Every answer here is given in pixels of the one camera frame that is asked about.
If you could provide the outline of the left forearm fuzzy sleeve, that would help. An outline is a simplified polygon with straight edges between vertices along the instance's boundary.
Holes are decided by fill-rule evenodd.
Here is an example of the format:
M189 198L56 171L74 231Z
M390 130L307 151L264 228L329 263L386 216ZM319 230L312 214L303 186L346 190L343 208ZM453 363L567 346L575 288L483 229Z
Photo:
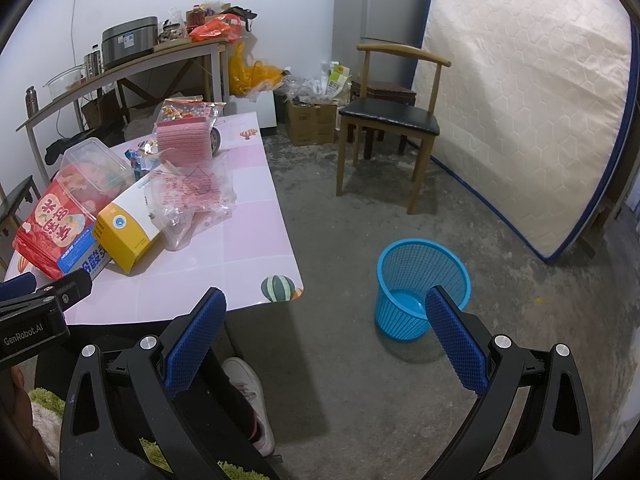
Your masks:
M65 402L53 392L43 388L35 388L28 395L32 404L32 424L42 439L44 452L51 467L59 477Z

